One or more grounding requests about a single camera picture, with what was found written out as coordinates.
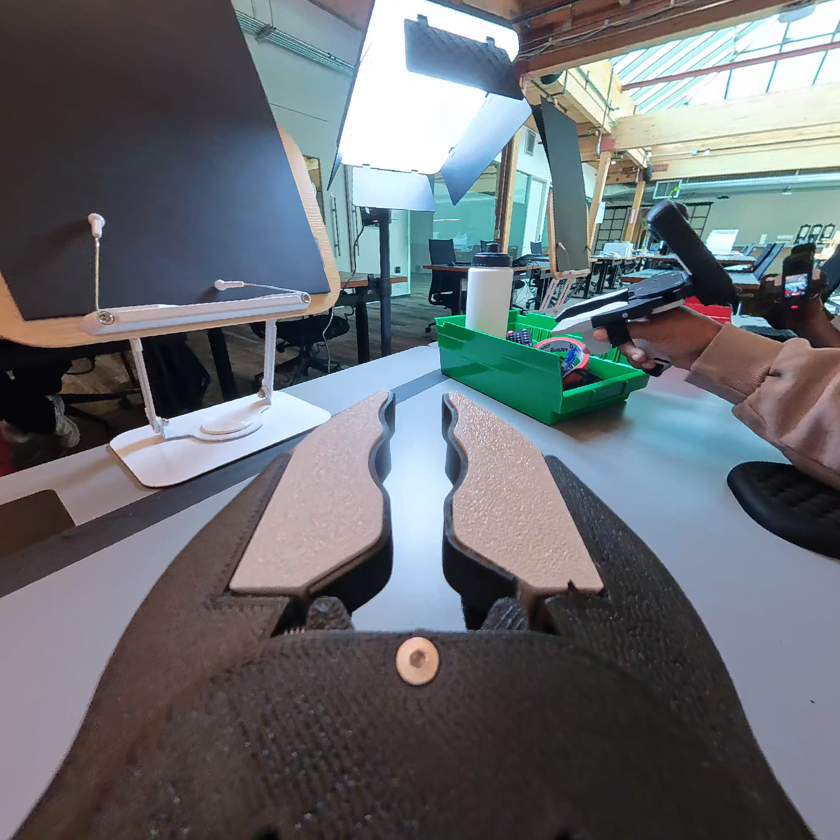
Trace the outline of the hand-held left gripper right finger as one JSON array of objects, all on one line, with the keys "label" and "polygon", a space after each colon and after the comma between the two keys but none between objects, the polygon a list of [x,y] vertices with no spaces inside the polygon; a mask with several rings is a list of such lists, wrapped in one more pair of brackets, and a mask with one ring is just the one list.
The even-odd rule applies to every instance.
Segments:
[{"label": "hand-held left gripper right finger", "polygon": [[500,599],[527,617],[552,597],[602,595],[605,585],[541,450],[461,392],[442,398],[443,571],[466,625]]}]

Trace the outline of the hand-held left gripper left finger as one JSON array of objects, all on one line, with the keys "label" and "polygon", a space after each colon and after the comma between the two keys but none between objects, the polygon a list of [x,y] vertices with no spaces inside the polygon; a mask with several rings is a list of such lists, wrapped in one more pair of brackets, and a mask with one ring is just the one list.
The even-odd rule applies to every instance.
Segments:
[{"label": "hand-held left gripper left finger", "polygon": [[229,582],[237,595],[321,596],[353,613],[393,564],[390,500],[396,396],[373,392],[333,415],[291,453]]}]

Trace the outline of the person's right forearm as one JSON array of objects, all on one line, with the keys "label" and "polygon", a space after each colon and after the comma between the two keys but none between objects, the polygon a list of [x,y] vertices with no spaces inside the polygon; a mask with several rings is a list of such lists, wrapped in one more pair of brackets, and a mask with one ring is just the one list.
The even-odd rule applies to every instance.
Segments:
[{"label": "person's right forearm", "polygon": [[694,384],[792,465],[839,488],[839,349],[802,338],[779,343],[725,325],[691,365]]}]

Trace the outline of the red tape roll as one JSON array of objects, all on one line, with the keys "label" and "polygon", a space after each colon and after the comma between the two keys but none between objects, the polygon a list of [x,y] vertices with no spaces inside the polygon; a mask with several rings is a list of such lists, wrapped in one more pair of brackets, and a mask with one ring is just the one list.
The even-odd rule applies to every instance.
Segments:
[{"label": "red tape roll", "polygon": [[560,373],[563,380],[579,377],[589,365],[589,349],[580,339],[571,336],[553,335],[536,343],[534,349],[560,357]]}]

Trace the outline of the green plastic bin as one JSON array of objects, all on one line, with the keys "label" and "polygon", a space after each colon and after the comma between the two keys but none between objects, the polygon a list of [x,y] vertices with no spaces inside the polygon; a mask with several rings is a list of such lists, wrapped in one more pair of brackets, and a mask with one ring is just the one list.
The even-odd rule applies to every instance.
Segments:
[{"label": "green plastic bin", "polygon": [[560,357],[535,350],[553,335],[554,319],[511,310],[504,340],[473,332],[465,316],[436,319],[440,369],[457,382],[547,425],[623,403],[648,375],[620,360],[617,350],[591,354],[579,377],[563,380]]}]

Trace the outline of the white water bottle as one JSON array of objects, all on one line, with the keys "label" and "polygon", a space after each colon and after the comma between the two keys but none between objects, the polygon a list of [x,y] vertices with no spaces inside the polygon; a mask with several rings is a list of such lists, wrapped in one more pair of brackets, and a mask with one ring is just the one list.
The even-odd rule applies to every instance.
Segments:
[{"label": "white water bottle", "polygon": [[[509,256],[496,241],[487,244],[478,256]],[[508,332],[513,273],[511,269],[471,269],[467,277],[465,328],[504,340]]]}]

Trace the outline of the dark office desk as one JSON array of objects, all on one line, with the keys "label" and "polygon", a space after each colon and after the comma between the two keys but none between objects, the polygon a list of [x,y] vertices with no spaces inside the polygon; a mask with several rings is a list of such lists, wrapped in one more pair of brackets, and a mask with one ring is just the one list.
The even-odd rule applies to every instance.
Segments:
[{"label": "dark office desk", "polygon": [[[544,262],[527,262],[521,266],[514,266],[511,264],[511,259],[508,255],[501,255],[496,257],[489,257],[488,255],[479,255],[477,257],[478,264],[456,264],[454,268],[445,268],[442,266],[443,270],[458,270],[461,272],[460,278],[460,314],[463,313],[465,307],[465,292],[463,291],[463,283],[466,281],[469,271],[471,269],[502,269],[508,268],[512,270],[514,277],[522,276],[524,279],[533,278],[535,280],[547,280],[551,278],[551,272],[548,264]],[[428,270],[432,272],[433,268],[438,268],[438,266],[432,265],[425,265],[422,266],[424,270]]]}]

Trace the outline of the black office chair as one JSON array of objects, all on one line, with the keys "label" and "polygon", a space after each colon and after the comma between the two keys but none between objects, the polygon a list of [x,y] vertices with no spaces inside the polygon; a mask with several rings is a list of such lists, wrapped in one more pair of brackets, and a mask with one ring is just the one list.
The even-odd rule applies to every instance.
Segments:
[{"label": "black office chair", "polygon": [[430,265],[432,269],[427,300],[430,304],[446,308],[454,316],[460,314],[460,278],[458,270],[443,270],[456,266],[456,252],[453,239],[430,238],[428,240]]}]

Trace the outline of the black light stand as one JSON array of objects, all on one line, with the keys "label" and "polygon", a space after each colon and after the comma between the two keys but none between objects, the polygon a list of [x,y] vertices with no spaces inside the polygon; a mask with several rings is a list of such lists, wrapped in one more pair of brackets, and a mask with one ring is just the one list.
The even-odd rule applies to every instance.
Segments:
[{"label": "black light stand", "polygon": [[388,356],[392,354],[392,211],[367,206],[361,206],[359,209],[362,227],[377,227],[379,231],[380,270],[376,289],[381,307],[381,356]]}]

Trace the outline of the glass skylight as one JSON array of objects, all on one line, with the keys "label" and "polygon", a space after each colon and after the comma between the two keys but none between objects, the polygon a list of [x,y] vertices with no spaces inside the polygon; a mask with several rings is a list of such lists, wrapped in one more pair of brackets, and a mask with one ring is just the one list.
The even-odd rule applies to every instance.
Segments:
[{"label": "glass skylight", "polygon": [[777,13],[611,58],[641,113],[839,81],[839,2]]}]

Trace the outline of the white panel on pole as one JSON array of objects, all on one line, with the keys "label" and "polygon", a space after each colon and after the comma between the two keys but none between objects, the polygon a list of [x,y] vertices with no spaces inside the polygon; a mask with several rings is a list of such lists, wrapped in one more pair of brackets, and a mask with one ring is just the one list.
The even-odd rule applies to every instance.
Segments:
[{"label": "white panel on pole", "polygon": [[433,213],[434,189],[428,175],[415,171],[374,169],[368,165],[350,168],[352,202],[356,207]]}]

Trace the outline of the black board on white stand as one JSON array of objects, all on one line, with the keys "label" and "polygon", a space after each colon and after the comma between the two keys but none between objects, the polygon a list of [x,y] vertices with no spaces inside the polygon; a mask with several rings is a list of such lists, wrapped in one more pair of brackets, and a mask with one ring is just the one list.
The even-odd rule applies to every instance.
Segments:
[{"label": "black board on white stand", "polygon": [[2,2],[2,339],[325,312],[307,166],[231,2]]}]

